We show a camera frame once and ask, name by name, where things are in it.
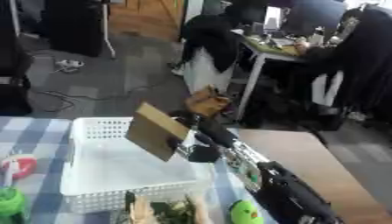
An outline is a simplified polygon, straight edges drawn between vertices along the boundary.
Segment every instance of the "white plastic basket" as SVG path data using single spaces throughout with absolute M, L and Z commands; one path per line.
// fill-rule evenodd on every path
M 73 122 L 60 186 L 73 212 L 121 209 L 126 191 L 151 201 L 170 201 L 203 193 L 212 184 L 210 164 L 190 163 L 177 154 L 164 162 L 127 140 L 131 121 L 95 117 Z

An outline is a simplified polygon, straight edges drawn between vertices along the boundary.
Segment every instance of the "wire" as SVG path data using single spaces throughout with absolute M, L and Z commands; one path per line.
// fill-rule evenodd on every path
M 37 93 L 45 93 L 48 95 L 57 95 L 59 97 L 75 98 L 75 99 L 81 98 L 81 99 L 85 99 L 85 100 L 89 100 L 89 101 L 99 102 L 99 101 L 109 101 L 109 100 L 114 100 L 114 99 L 127 99 L 132 95 L 133 92 L 137 91 L 138 89 L 143 89 L 143 88 L 153 89 L 153 88 L 156 88 L 158 86 L 165 84 L 167 81 L 168 81 L 168 79 L 163 79 L 162 81 L 160 81 L 156 84 L 150 85 L 150 86 L 134 87 L 131 90 L 127 91 L 126 94 L 109 95 L 109 96 L 104 96 L 104 97 L 100 97 L 100 98 L 94 98 L 94 97 L 91 97 L 88 95 L 64 94 L 64 93 L 61 93 L 61 92 L 55 91 L 55 90 L 46 90 L 46 91 L 37 91 L 36 90 L 36 92 Z
M 44 112 L 48 112 L 48 113 L 57 113 L 57 112 L 61 112 L 61 111 L 63 111 L 63 110 L 66 110 L 66 109 L 70 109 L 70 108 L 75 107 L 75 104 L 74 104 L 72 101 L 67 100 L 66 97 L 58 96 L 58 95 L 55 95 L 55 94 L 48 94 L 48 93 L 45 93 L 45 92 L 37 92 L 37 91 L 34 91 L 34 90 L 31 90 L 31 91 L 32 91 L 33 93 L 39 94 L 39 95 L 50 95 L 50 96 L 52 96 L 52 97 L 55 97 L 55 98 L 60 99 L 62 102 L 66 102 L 66 103 L 68 104 L 68 105 L 66 105 L 66 106 L 64 106 L 64 107 L 61 107 L 61 108 L 45 109 L 45 108 L 40 107 L 39 104 L 38 104 L 36 101 L 34 101 L 32 98 L 29 98 L 29 100 L 30 100 L 31 102 L 33 102 L 35 105 L 39 106 L 39 108 L 40 108 L 42 111 L 44 111 Z
M 60 99 L 62 102 L 66 102 L 68 105 L 61 107 L 61 108 L 56 108 L 56 109 L 44 109 L 44 108 L 40 107 L 45 112 L 57 113 L 57 112 L 75 107 L 75 103 L 72 101 L 69 101 L 68 99 L 76 100 L 78 98 L 81 98 L 81 99 L 85 99 L 85 100 L 89 100 L 89 101 L 108 101 L 108 100 L 114 100 L 114 99 L 127 99 L 132 95 L 133 92 L 137 91 L 138 89 L 143 89 L 143 88 L 153 89 L 153 88 L 156 88 L 158 86 L 165 84 L 167 81 L 168 81 L 168 79 L 163 79 L 162 81 L 160 81 L 156 84 L 150 85 L 150 86 L 134 87 L 131 90 L 129 90 L 126 94 L 110 95 L 110 96 L 105 96 L 105 97 L 101 97 L 101 98 L 94 98 L 94 97 L 90 97 L 88 95 L 64 94 L 64 93 L 61 93 L 59 91 L 54 91 L 54 90 L 40 91 L 40 90 L 37 90 L 34 88 L 31 88 L 30 91 L 32 91 L 35 94 L 39 94 L 39 95 L 50 95 L 52 97 Z

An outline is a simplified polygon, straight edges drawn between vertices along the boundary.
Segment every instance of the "desk leg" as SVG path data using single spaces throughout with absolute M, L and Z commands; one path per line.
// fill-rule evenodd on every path
M 12 23 L 14 24 L 15 34 L 17 35 L 17 37 L 19 37 L 20 23 L 19 23 L 18 7 L 17 7 L 16 0 L 10 0 L 10 13 L 12 15 Z
M 237 113 L 237 121 L 240 121 L 242 119 L 243 113 L 245 112 L 245 108 L 248 105 L 249 97 L 252 94 L 253 89 L 255 88 L 260 72 L 262 71 L 262 68 L 264 66 L 264 62 L 265 62 L 265 54 L 260 53 L 257 56 L 255 64 L 253 65 L 252 72 L 250 73 L 250 77 L 248 80 L 248 84 L 241 98 L 240 107 L 238 108 L 238 113 Z
M 112 59 L 116 58 L 116 50 L 113 48 L 112 44 L 109 40 L 109 28 L 108 28 L 108 20 L 109 20 L 109 7 L 107 3 L 102 5 L 103 10 L 103 39 L 105 40 L 106 46 L 110 50 L 110 54 Z

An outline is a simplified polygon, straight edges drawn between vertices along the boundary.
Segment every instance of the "checkered tablecloth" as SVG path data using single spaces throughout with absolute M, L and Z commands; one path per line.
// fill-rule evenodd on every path
M 60 194 L 60 178 L 68 151 L 71 121 L 0 117 L 0 158 L 10 151 L 32 153 L 38 159 L 37 170 L 17 180 L 15 187 L 28 198 L 31 224 L 109 224 L 109 212 L 70 213 Z M 215 224 L 228 223 L 228 208 L 237 200 L 252 200 L 242 183 L 227 167 L 215 165 L 215 183 L 206 194 L 210 218 Z M 275 222 L 260 208 L 265 224 Z

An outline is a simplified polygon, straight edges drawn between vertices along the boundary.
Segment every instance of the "wooden table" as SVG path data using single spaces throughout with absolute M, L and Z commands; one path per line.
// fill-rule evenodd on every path
M 239 135 L 241 140 L 296 173 L 331 201 L 334 211 L 346 223 L 392 223 L 386 209 L 311 134 L 242 129 Z

